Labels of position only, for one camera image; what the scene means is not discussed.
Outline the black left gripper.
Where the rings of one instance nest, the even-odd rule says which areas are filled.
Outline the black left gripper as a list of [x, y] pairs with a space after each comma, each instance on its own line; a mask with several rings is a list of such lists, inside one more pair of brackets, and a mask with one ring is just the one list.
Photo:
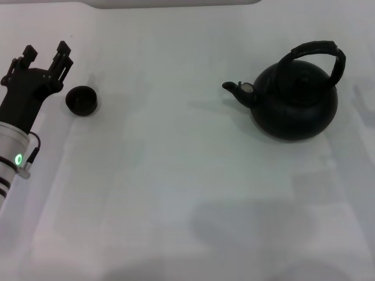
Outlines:
[[23, 56], [12, 60], [8, 75], [1, 79], [1, 85], [7, 88], [1, 103], [1, 122], [29, 133], [44, 100], [63, 89], [63, 81], [73, 65], [70, 53], [66, 42], [61, 41], [48, 71], [29, 68], [38, 53], [27, 45]]

